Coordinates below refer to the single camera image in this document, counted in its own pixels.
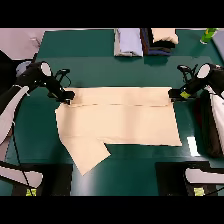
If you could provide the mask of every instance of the teal tabletop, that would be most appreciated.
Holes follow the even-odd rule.
[[[37,61],[47,61],[53,73],[70,69],[72,87],[169,86],[183,85],[177,65],[193,67],[210,62],[223,65],[211,41],[200,43],[203,31],[177,30],[179,44],[170,57],[114,57],[113,30],[46,32]],[[64,86],[69,84],[64,79]],[[73,163],[59,140],[55,109],[58,102],[38,88],[25,97],[16,119],[15,136],[22,163]],[[81,176],[74,164],[71,195],[158,195],[155,162],[210,161],[211,167],[224,167],[223,159],[204,153],[200,129],[192,112],[193,100],[174,103],[182,147],[107,145],[111,156]],[[196,139],[201,156],[193,156],[187,137]],[[12,141],[6,162],[17,164]],[[11,195],[12,185],[0,181],[0,195]]]

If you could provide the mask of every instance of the yellow sticker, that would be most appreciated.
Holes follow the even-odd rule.
[[[33,196],[37,196],[37,189],[31,189]],[[27,189],[26,196],[32,196],[30,189]]]
[[[185,91],[180,94],[183,98],[188,98],[191,94],[186,93]]]
[[[205,195],[204,189],[202,187],[194,188],[194,193],[195,193],[195,196],[204,196]]]

